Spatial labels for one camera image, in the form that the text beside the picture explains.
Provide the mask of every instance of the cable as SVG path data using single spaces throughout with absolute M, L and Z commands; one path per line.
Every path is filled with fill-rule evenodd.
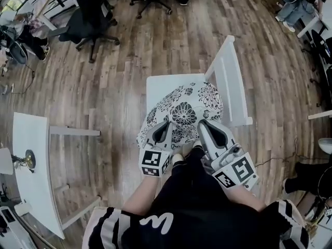
M 28 65 L 25 65 L 25 66 L 31 70 L 31 82 L 30 82 L 30 84 L 27 86 L 27 88 L 23 92 L 12 92 L 11 94 L 14 94 L 14 95 L 23 95 L 23 94 L 26 93 L 26 91 L 32 85 L 33 80 L 35 79 L 35 71 L 31 67 L 29 67 Z
M 327 168 L 327 169 L 324 171 L 324 173 L 322 174 L 320 180 L 318 181 L 318 185 L 317 185 L 317 194 L 318 194 L 318 197 L 319 197 L 322 201 L 324 201 L 324 199 L 327 200 L 327 199 L 330 199 L 330 198 L 332 197 L 332 196 L 331 196 L 331 197 L 328 197 L 328 198 L 322 198 L 321 195 L 320 195 L 320 183 L 321 183 L 321 179 L 323 178 L 324 174 L 325 174 L 329 169 L 331 169 L 331 168 L 332 168 L 332 166 L 329 167 L 329 168 Z
M 288 162 L 288 159 L 290 159 L 292 157 L 298 157 L 298 158 L 303 159 L 303 160 L 328 160 L 326 158 L 308 158 L 308 157 L 303 156 L 303 155 L 298 155 L 297 154 L 297 141 L 298 141 L 298 138 L 296 137 L 294 139 L 294 151 L 293 151 L 293 154 L 291 156 L 288 156 L 286 158 L 281 158 L 281 157 L 271 158 L 271 159 L 268 159 L 268 160 L 266 160 L 266 161 L 264 161 L 262 163 L 259 163 L 259 164 L 255 165 L 255 168 L 259 167 L 261 165 L 264 165 L 264 164 L 270 162 L 271 160 L 277 160 L 277 159 L 283 160 L 283 163 L 286 163 L 286 162 Z

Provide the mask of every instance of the floral cushion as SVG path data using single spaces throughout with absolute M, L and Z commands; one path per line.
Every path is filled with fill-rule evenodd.
M 193 82 L 182 85 L 166 95 L 147 114 L 137 135 L 137 144 L 142 147 L 147 132 L 165 120 L 173 126 L 172 148 L 196 141 L 199 136 L 197 124 L 202 119 L 221 122 L 223 102 L 216 87 L 208 82 Z

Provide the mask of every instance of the shoe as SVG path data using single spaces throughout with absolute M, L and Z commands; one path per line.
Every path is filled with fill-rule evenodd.
M 173 156 L 173 158 L 172 158 L 172 163 L 173 163 L 173 165 L 176 163 L 176 162 L 178 162 L 178 161 L 183 161 L 184 160 L 184 158 L 183 158 L 183 156 L 181 155 L 181 154 L 175 154 L 174 156 Z
M 44 51 L 45 56 L 44 56 L 44 59 L 42 59 L 42 61 L 46 60 L 46 57 L 47 57 L 49 52 L 50 52 L 50 47 L 47 47 L 46 50 Z
M 283 22 L 284 26 L 287 27 L 291 32 L 295 32 L 295 29 L 288 25 L 287 21 Z
M 283 191 L 283 194 L 284 194 L 284 195 L 289 194 L 289 193 L 287 193 L 286 190 L 285 190 L 285 185 L 286 185 L 286 181 L 287 181 L 287 179 L 288 179 L 288 178 L 286 178 L 286 179 L 282 182 L 282 191 Z
M 7 91 L 8 91 L 8 85 L 6 84 L 4 86 L 4 91 L 1 93 L 1 95 L 6 95 L 7 94 Z

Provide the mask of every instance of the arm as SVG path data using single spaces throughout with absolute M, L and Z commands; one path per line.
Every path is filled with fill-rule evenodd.
M 323 8 L 323 1 L 318 0 L 318 12 L 319 12 L 319 14 L 322 13 L 322 8 Z
M 228 199 L 234 203 L 250 206 L 257 211 L 262 211 L 266 207 L 263 201 L 247 191 L 243 185 L 237 185 L 230 189 L 223 188 L 223 190 Z
M 138 186 L 136 191 L 126 201 L 122 210 L 144 216 L 149 211 L 155 198 L 158 183 L 158 177 L 144 177 L 140 186 Z
M 14 20 L 22 21 L 24 18 L 27 18 L 27 16 L 28 16 L 27 13 L 17 14 L 17 15 L 14 17 Z

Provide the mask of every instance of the chair base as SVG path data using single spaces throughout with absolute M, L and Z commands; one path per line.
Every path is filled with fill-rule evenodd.
M 107 28 L 106 30 L 110 27 L 110 26 L 116 26 L 118 24 L 118 22 L 115 20 L 115 19 L 112 19 L 108 25 L 107 25 Z M 83 39 L 79 44 L 77 44 L 76 46 L 76 50 L 77 51 L 81 51 L 81 47 L 90 42 L 91 41 L 91 49 L 90 49 L 90 58 L 89 58 L 89 63 L 94 63 L 95 62 L 95 59 L 93 58 L 93 51 L 94 51 L 94 48 L 95 48 L 95 43 L 97 41 L 98 38 L 102 38 L 102 39 L 105 39 L 105 40 L 109 40 L 110 42 L 115 42 L 115 45 L 119 45 L 120 44 L 120 41 L 117 37 L 113 37 L 113 36 L 109 36 L 109 35 L 106 35 L 104 33 L 99 33 L 97 35 L 94 35 L 94 36 L 90 36 L 90 37 L 87 37 L 85 39 Z
M 134 2 L 137 1 L 146 1 L 145 6 L 143 7 L 142 10 L 139 11 L 137 14 L 136 18 L 141 19 L 142 18 L 142 13 L 147 9 L 147 7 L 153 2 L 162 5 L 163 7 L 167 8 L 167 15 L 170 15 L 172 13 L 172 8 L 169 7 L 168 5 L 164 4 L 161 0 L 131 0 L 130 5 L 133 6 Z

